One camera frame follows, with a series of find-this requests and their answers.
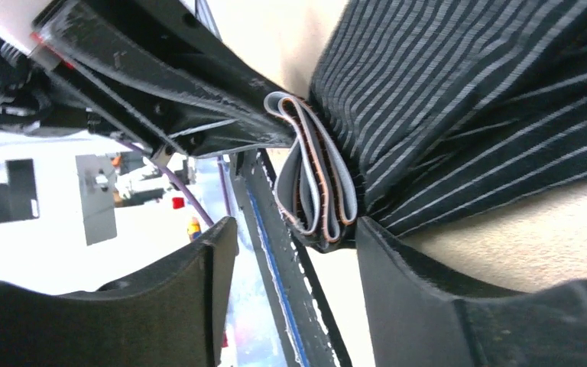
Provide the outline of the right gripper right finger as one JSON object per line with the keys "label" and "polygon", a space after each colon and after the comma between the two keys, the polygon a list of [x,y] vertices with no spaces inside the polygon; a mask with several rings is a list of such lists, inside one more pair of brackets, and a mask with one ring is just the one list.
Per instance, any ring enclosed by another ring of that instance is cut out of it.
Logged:
{"label": "right gripper right finger", "polygon": [[355,230],[378,366],[587,366],[587,280],[521,293],[405,245],[368,217]]}

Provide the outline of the black striped underwear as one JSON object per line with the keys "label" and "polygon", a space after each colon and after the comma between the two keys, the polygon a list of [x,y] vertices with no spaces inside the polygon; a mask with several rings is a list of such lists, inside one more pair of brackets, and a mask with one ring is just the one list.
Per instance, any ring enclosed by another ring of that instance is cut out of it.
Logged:
{"label": "black striped underwear", "polygon": [[404,238],[587,180],[587,1],[350,1],[274,188],[292,233]]}

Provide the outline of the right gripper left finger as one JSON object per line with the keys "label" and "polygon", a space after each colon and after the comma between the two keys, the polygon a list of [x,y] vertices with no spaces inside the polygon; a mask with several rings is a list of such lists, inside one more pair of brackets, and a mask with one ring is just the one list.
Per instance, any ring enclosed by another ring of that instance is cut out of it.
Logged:
{"label": "right gripper left finger", "polygon": [[0,281],[0,366],[216,366],[237,249],[237,222],[224,217],[97,291]]}

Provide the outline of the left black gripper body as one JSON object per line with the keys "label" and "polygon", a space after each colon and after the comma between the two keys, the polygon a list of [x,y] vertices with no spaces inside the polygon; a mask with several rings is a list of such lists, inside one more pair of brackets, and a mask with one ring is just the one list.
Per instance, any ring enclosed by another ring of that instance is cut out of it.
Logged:
{"label": "left black gripper body", "polygon": [[34,35],[49,1],[0,1],[0,132],[30,137],[100,133],[102,118],[47,71],[59,60]]}

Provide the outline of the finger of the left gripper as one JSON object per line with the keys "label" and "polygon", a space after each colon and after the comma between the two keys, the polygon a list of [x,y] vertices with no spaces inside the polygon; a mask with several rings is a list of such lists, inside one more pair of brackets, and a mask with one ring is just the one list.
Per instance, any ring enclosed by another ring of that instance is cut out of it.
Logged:
{"label": "finger of the left gripper", "polygon": [[32,27],[62,63],[49,77],[131,140],[207,158],[285,148],[277,84],[179,1],[53,1]]}

